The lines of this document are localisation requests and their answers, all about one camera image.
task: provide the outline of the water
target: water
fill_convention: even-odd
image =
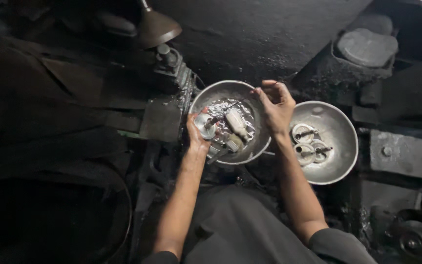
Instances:
[[[244,148],[247,147],[248,143],[253,140],[255,136],[255,119],[253,117],[253,113],[251,111],[250,106],[245,102],[245,100],[238,102],[238,99],[226,98],[212,101],[211,104],[208,106],[208,114],[215,117],[218,115],[226,116],[226,113],[229,112],[231,109],[235,109],[244,123],[247,125],[247,134],[249,135],[249,140],[247,142],[244,141]],[[232,133],[231,128],[226,123],[225,120],[220,121],[217,124],[218,132],[220,135],[216,136],[213,141],[217,144],[223,145],[224,144],[224,137],[223,134]]]

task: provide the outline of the forearm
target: forearm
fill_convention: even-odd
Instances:
[[[207,152],[208,149],[205,147],[192,144],[185,153],[175,190],[159,220],[154,252],[170,251],[180,260]]]
[[[308,243],[313,233],[328,227],[325,223],[324,212],[304,177],[289,134],[275,136],[275,140],[279,147],[279,159],[282,166],[280,186],[285,210],[293,221],[297,235]]]

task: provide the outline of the person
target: person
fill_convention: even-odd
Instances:
[[[143,264],[374,264],[352,235],[331,229],[291,145],[295,107],[287,87],[274,80],[256,88],[267,114],[281,165],[278,181],[291,228],[281,222],[270,198],[237,186],[198,194],[210,142],[189,116],[190,147],[175,190],[159,220],[153,254]]]

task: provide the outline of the person's right hand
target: person's right hand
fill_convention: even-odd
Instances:
[[[267,122],[273,136],[288,135],[289,123],[293,116],[296,101],[292,98],[286,85],[274,80],[263,80],[262,87],[256,88],[255,93],[260,97]]]

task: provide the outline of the hand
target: hand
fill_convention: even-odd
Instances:
[[[256,88],[255,93],[268,116],[267,122],[274,136],[288,135],[289,123],[293,117],[296,101],[292,98],[286,85],[274,80],[263,80],[262,88]]]
[[[206,150],[206,153],[208,153],[208,149],[211,146],[211,142],[204,140],[201,136],[200,131],[195,125],[196,116],[198,116],[198,114],[190,114],[188,115],[187,120],[188,135],[190,137],[190,147],[197,148],[198,150]]]

